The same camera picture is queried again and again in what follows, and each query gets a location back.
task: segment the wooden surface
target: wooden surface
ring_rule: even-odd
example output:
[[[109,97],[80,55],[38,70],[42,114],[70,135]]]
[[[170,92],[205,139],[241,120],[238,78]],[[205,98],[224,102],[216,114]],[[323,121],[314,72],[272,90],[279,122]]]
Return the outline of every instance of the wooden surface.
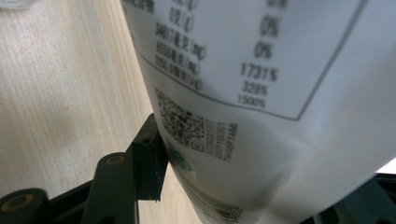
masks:
[[[124,151],[151,113],[118,1],[39,0],[0,9],[0,196],[52,198]],[[141,223],[200,223],[169,169]]]

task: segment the qr code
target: qr code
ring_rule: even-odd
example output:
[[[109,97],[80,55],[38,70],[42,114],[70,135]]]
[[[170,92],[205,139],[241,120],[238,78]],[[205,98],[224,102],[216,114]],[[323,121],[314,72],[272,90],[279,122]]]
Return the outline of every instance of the qr code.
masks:
[[[237,133],[235,123],[215,122],[193,114],[163,92],[156,91],[163,126],[176,141],[217,159],[231,161]]]

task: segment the white packaging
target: white packaging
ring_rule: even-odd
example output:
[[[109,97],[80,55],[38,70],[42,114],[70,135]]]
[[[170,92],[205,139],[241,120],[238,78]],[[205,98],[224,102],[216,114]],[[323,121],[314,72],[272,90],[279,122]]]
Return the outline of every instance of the white packaging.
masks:
[[[396,156],[396,1],[122,5],[204,223],[299,223]]]

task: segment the printed percentage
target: printed percentage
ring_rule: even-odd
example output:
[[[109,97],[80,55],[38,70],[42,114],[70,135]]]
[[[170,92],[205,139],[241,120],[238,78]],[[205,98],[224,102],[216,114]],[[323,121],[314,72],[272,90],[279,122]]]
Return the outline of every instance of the printed percentage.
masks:
[[[258,97],[253,97],[249,95],[238,95],[238,103],[242,105],[250,105],[260,108],[265,108],[265,100]]]

